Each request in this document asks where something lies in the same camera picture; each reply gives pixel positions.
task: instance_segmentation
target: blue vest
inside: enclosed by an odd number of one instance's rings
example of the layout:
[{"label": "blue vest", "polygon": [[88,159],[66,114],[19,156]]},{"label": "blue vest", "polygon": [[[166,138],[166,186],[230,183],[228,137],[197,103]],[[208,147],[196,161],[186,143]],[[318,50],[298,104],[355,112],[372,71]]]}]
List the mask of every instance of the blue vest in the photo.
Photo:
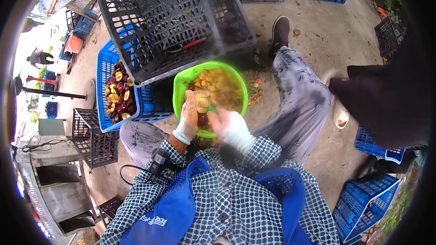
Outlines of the blue vest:
[{"label": "blue vest", "polygon": [[[188,232],[195,216],[191,176],[211,171],[208,163],[196,157],[171,182],[154,210],[145,213],[124,232],[120,245],[175,245]],[[293,168],[275,168],[253,180],[270,190],[283,206],[284,244],[310,245],[311,242],[298,224],[306,190],[300,174]]]}]

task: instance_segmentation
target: checkered jacket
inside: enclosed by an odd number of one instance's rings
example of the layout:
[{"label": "checkered jacket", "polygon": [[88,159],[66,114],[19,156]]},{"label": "checkered jacket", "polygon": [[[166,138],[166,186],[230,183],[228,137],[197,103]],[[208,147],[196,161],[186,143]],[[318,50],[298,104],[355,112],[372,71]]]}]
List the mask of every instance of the checkered jacket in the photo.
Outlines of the checkered jacket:
[{"label": "checkered jacket", "polygon": [[[161,147],[170,153],[170,159],[184,166],[185,156],[180,155],[165,139]],[[281,147],[267,136],[256,140],[248,154],[237,165],[240,169],[261,170],[279,157]],[[196,204],[192,226],[179,244],[214,243],[220,236],[233,244],[283,244],[282,206],[264,186],[224,168],[220,154],[215,149],[200,150],[196,156],[207,161],[212,171],[191,177],[193,198]],[[312,243],[339,244],[339,238],[330,210],[320,193],[315,178],[301,165],[286,160],[282,167],[297,170],[306,187],[306,205],[299,221]],[[172,180],[175,172],[165,169],[162,176]],[[130,187],[130,193],[118,208],[100,241],[101,245],[119,243],[123,233],[140,219],[165,193],[169,181],[141,171]],[[226,220],[218,217],[226,214]]]}]

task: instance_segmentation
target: gloved hand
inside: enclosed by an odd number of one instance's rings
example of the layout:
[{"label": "gloved hand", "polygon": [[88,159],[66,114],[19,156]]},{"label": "gloved hand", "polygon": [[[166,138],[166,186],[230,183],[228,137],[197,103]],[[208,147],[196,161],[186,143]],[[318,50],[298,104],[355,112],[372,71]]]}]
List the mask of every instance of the gloved hand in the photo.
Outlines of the gloved hand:
[{"label": "gloved hand", "polygon": [[173,131],[174,137],[176,137],[181,142],[190,145],[193,137],[200,130],[197,126],[198,113],[197,104],[195,102],[195,95],[203,93],[209,96],[207,91],[191,91],[186,90],[187,99],[182,106],[182,113],[180,115],[180,122],[177,128]]},{"label": "gloved hand", "polygon": [[208,111],[209,122],[214,129],[214,133],[224,142],[246,155],[256,138],[248,131],[245,120],[239,113],[227,111],[221,106],[216,107],[216,110],[218,115]]}]

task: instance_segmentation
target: metal pole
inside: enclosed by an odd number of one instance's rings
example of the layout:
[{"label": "metal pole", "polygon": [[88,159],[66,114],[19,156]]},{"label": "metal pole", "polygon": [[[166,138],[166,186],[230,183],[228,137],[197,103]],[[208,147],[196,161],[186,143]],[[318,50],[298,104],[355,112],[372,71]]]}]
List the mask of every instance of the metal pole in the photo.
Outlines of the metal pole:
[{"label": "metal pole", "polygon": [[68,242],[68,245],[71,245],[73,243],[74,238],[77,236],[78,233],[75,233],[74,236],[70,239],[70,242]]},{"label": "metal pole", "polygon": [[61,93],[61,92],[55,92],[55,91],[47,91],[47,90],[39,90],[39,89],[32,89],[32,88],[21,88],[23,91],[28,93],[35,93],[35,94],[46,94],[51,96],[66,96],[66,97],[72,97],[76,99],[83,99],[86,100],[86,96],[83,95],[76,95],[76,94],[68,94],[68,93]]}]

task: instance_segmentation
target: gray patterned pants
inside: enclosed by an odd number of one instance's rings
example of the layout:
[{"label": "gray patterned pants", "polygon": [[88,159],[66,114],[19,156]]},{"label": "gray patterned pants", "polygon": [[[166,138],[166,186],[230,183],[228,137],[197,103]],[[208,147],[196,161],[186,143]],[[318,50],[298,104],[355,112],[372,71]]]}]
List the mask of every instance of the gray patterned pants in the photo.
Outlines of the gray patterned pants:
[{"label": "gray patterned pants", "polygon": [[[281,107],[252,134],[266,134],[282,147],[287,158],[303,164],[330,111],[330,91],[292,48],[281,47],[272,66],[280,87]],[[149,123],[126,121],[119,136],[135,164],[143,167],[168,134]]]}]

